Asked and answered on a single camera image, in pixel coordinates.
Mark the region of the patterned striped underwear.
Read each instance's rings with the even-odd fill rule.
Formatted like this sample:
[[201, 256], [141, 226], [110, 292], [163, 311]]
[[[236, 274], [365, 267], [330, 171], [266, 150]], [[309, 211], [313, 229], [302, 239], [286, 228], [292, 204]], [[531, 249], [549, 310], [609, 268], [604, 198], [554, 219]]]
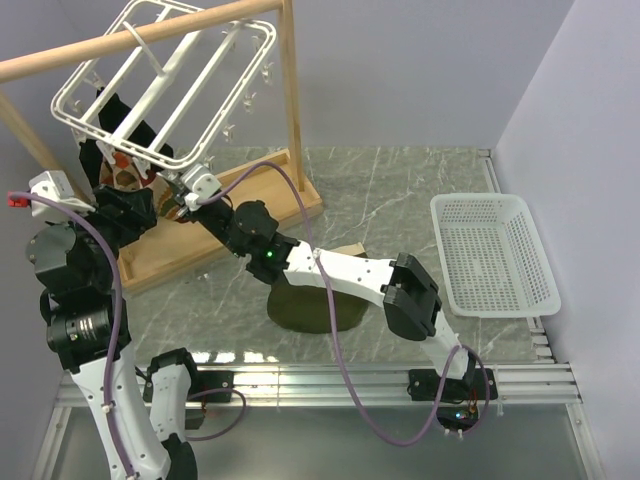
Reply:
[[124, 192], [147, 189], [152, 192], [155, 213], [158, 217], [179, 222], [181, 205], [170, 183], [151, 169], [142, 175], [131, 156], [116, 152], [112, 162], [104, 158], [99, 173], [99, 183]]

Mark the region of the olive green underwear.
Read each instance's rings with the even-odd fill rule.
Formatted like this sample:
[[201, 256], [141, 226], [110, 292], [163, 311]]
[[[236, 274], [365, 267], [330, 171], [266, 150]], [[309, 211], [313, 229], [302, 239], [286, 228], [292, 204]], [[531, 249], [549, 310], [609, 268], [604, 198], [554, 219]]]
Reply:
[[[362, 322], [369, 303], [356, 296], [334, 292], [336, 324], [339, 332], [356, 328]], [[279, 327], [297, 333], [331, 333], [326, 290], [315, 286], [290, 285], [285, 277], [271, 285], [267, 315]]]

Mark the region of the white plastic clip hanger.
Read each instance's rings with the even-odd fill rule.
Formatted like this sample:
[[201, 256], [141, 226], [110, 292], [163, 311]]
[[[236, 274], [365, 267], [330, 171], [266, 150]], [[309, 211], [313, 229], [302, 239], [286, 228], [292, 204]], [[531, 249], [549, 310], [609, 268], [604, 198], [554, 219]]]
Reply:
[[[205, 154], [220, 133], [228, 133], [231, 126], [228, 120], [239, 103], [245, 100], [249, 87], [258, 73], [262, 73], [265, 81], [270, 81], [269, 58], [275, 48], [278, 37], [276, 27], [263, 20], [248, 18], [234, 19], [224, 31], [224, 39], [212, 53], [198, 76], [190, 85], [183, 98], [177, 104], [163, 126], [157, 131], [149, 143], [135, 140], [134, 130], [146, 120], [147, 114], [171, 86], [177, 74], [186, 64], [190, 51], [201, 39], [203, 30], [196, 29], [186, 33], [178, 43], [174, 52], [163, 64], [159, 63], [149, 48], [150, 43], [141, 37], [141, 29], [133, 26], [130, 19], [143, 6], [152, 6], [158, 10], [156, 23], [172, 18], [181, 19], [188, 14], [199, 13], [199, 7], [177, 1], [131, 1], [121, 11], [112, 25], [107, 29], [108, 35], [127, 31], [135, 37], [133, 52], [122, 63], [120, 68], [104, 83], [94, 71], [99, 59], [86, 60], [74, 71], [71, 77], [56, 93], [51, 103], [52, 116], [69, 126], [78, 141], [93, 139], [107, 151], [113, 149], [131, 155], [133, 158], [156, 165], [166, 171], [182, 173], [194, 163], [204, 161]], [[218, 69], [227, 54], [234, 48], [236, 38], [244, 30], [256, 32], [257, 43], [255, 53], [234, 87], [222, 102], [194, 147], [185, 155], [172, 158], [161, 152], [161, 148], [178, 124], [194, 104], [198, 96]], [[101, 113], [107, 112], [107, 103], [118, 92], [123, 82], [130, 76], [134, 68], [146, 56], [156, 72], [140, 99], [130, 107], [123, 119], [116, 122], [114, 128], [96, 126], [94, 121]]]

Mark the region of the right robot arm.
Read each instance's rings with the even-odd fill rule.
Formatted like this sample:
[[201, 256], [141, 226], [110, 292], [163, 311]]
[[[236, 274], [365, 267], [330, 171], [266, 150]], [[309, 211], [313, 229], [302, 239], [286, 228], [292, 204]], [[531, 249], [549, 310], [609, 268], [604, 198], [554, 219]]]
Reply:
[[260, 200], [236, 208], [221, 198], [196, 202], [188, 217], [234, 255], [248, 256], [246, 269], [265, 284], [282, 280], [321, 288], [328, 279], [328, 290], [382, 308], [393, 334], [423, 344], [441, 379], [443, 400], [462, 400], [474, 390], [476, 360], [461, 347], [442, 311], [438, 285], [414, 256], [369, 259], [314, 249], [279, 233], [278, 221]]

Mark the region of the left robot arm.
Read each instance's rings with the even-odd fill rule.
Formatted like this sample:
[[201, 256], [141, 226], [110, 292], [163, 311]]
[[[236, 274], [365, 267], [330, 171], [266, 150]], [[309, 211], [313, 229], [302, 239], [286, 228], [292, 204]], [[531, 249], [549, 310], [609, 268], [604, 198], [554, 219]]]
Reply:
[[61, 172], [31, 180], [24, 197], [11, 196], [47, 224], [26, 256], [44, 287], [48, 347], [91, 410], [111, 478], [195, 479], [186, 403], [231, 390], [206, 386], [191, 353], [180, 348], [152, 359], [151, 402], [144, 402], [117, 259], [122, 247], [155, 227], [153, 194], [101, 185], [95, 199], [76, 198]]

